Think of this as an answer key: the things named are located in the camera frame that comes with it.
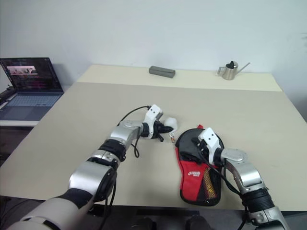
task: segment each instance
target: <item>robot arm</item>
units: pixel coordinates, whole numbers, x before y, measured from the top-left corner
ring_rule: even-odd
[[[248,217],[264,230],[290,230],[279,208],[274,205],[258,170],[248,161],[247,154],[238,149],[222,149],[211,128],[198,136],[202,146],[209,151],[204,154],[211,165],[222,165],[231,172],[239,188],[242,204],[248,208]]]
[[[142,136],[158,138],[170,132],[159,122],[162,110],[153,105],[141,121],[121,121],[110,137],[73,172],[66,193],[49,199],[14,223],[9,230],[70,230],[95,202],[109,197],[117,177],[117,168],[126,158],[132,141]]]

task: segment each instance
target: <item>laptop keyboard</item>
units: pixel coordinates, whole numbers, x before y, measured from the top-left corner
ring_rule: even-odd
[[[6,106],[46,106],[51,107],[60,98],[59,95],[32,96],[17,95]]]

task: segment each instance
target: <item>laptop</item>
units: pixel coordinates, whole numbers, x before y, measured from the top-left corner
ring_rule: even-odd
[[[0,109],[0,120],[39,121],[63,95],[47,57],[1,58],[16,95]]]

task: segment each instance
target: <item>white wall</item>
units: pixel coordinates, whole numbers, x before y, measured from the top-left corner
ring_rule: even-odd
[[[92,63],[250,61],[247,71],[273,73],[307,120],[307,0],[0,0],[0,56],[48,56],[62,84]]]

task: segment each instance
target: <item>laptop screen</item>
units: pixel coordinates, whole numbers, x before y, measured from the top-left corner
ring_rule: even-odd
[[[47,57],[1,58],[0,61],[17,92],[63,92]]]

